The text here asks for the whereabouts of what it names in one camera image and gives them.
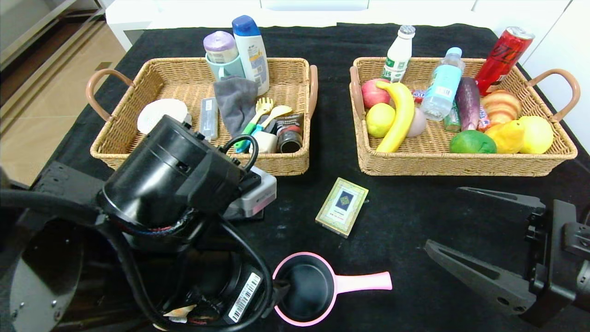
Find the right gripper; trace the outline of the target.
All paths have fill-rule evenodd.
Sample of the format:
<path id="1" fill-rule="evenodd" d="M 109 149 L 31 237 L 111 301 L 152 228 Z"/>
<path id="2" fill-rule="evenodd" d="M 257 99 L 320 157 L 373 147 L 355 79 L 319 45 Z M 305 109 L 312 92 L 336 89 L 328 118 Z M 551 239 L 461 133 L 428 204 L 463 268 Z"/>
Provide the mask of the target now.
<path id="1" fill-rule="evenodd" d="M 546 213 L 538 197 L 461 186 L 457 194 L 488 221 L 526 224 Z M 483 262 L 428 239 L 428 256 L 478 296 L 506 315 L 520 315 L 542 327 L 572 305 L 589 311 L 589 226 L 577 221 L 577 208 L 554 200 L 550 221 L 531 225 L 542 231 L 531 242 L 532 267 L 528 282 L 518 274 Z"/>

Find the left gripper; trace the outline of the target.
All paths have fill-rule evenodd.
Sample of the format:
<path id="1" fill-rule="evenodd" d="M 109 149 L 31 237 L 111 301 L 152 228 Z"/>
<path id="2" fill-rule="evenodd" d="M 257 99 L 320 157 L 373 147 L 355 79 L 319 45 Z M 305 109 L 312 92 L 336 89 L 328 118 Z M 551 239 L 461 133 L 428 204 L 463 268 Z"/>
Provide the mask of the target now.
<path id="1" fill-rule="evenodd" d="M 192 323 L 233 325 L 242 323 L 259 300 L 264 277 L 248 254 L 203 252 L 192 277 Z M 265 319 L 289 292 L 287 280 L 273 280 L 271 300 L 264 305 Z"/>

